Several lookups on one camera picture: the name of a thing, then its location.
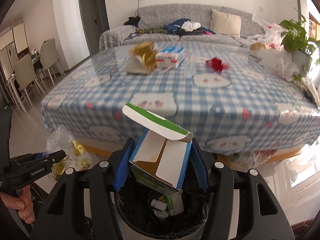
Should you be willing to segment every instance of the pillow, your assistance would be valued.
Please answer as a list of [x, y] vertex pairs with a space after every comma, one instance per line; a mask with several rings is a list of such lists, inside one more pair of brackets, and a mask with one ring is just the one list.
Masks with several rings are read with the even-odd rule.
[[210, 29], [219, 34], [240, 38], [241, 17], [212, 10]]

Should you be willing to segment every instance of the gray sofa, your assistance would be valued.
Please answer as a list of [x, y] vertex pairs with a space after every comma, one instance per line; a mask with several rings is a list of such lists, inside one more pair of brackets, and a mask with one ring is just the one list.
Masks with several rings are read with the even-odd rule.
[[139, 10], [139, 16], [141, 17], [139, 28], [161, 27], [180, 18], [188, 18], [194, 22], [200, 22], [201, 26], [205, 28], [210, 28], [212, 9], [241, 16], [241, 38], [233, 38], [221, 34], [186, 35], [180, 37], [178, 35], [150, 33], [126, 40], [131, 33], [136, 32], [135, 27], [127, 25], [104, 32], [100, 37], [100, 51], [114, 46], [139, 44], [143, 41], [200, 41], [248, 48], [251, 45], [246, 40], [248, 36], [263, 34], [263, 29], [252, 21], [252, 14], [250, 13], [228, 7], [201, 4], [173, 3], [141, 7]]

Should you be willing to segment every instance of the tablecloth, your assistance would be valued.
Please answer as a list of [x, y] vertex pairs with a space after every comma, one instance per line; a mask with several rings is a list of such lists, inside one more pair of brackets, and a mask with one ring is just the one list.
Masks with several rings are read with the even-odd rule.
[[[144, 127], [122, 114], [131, 102], [193, 132], [204, 150], [221, 154], [290, 149], [320, 134], [318, 109], [298, 90], [268, 73], [248, 49], [199, 42], [160, 42], [196, 55], [191, 78], [177, 69], [150, 75], [125, 72], [133, 46], [105, 50], [58, 84], [42, 101], [44, 126], [65, 125], [76, 138], [123, 144]], [[229, 70], [205, 66], [218, 57]]]

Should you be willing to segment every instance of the sofa backrest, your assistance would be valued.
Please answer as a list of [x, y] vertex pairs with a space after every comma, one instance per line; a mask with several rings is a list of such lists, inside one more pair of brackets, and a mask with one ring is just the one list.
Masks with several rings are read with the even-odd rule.
[[210, 28], [212, 9], [241, 16], [241, 37], [246, 38], [263, 34], [263, 29], [252, 21], [252, 14], [250, 13], [229, 7], [202, 4], [172, 3], [141, 7], [139, 10], [139, 16], [141, 17], [139, 27], [142, 29], [161, 27], [180, 18], [188, 18], [194, 22], [200, 22], [203, 27]]

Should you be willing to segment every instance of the beige dining chair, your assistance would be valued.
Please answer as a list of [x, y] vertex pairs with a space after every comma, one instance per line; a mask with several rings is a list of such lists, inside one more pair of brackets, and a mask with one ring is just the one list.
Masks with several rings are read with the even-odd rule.
[[35, 83], [35, 86], [37, 90], [42, 91], [42, 93], [45, 94], [44, 90], [40, 86], [40, 84], [37, 81], [36, 73], [33, 68], [32, 60], [29, 54], [25, 55], [22, 59], [20, 59], [15, 65], [14, 65], [14, 73], [17, 79], [17, 82], [19, 84], [19, 91], [21, 91], [21, 94], [23, 95], [24, 100], [27, 102], [27, 104], [31, 107], [33, 107], [33, 104], [30, 100], [30, 97], [27, 92], [27, 86], [30, 85], [32, 82]]
[[49, 69], [50, 67], [55, 65], [62, 75], [64, 75], [64, 76], [66, 75], [58, 60], [59, 59], [58, 59], [58, 52], [56, 49], [56, 40], [50, 39], [50, 40], [46, 41], [45, 43], [43, 43], [41, 45], [41, 49], [40, 49], [40, 62], [42, 64], [43, 70], [48, 71], [49, 77], [50, 77], [52, 84], [54, 86], [55, 86], [55, 84], [53, 82], [53, 78], [52, 78], [52, 75], [51, 75], [50, 69]]

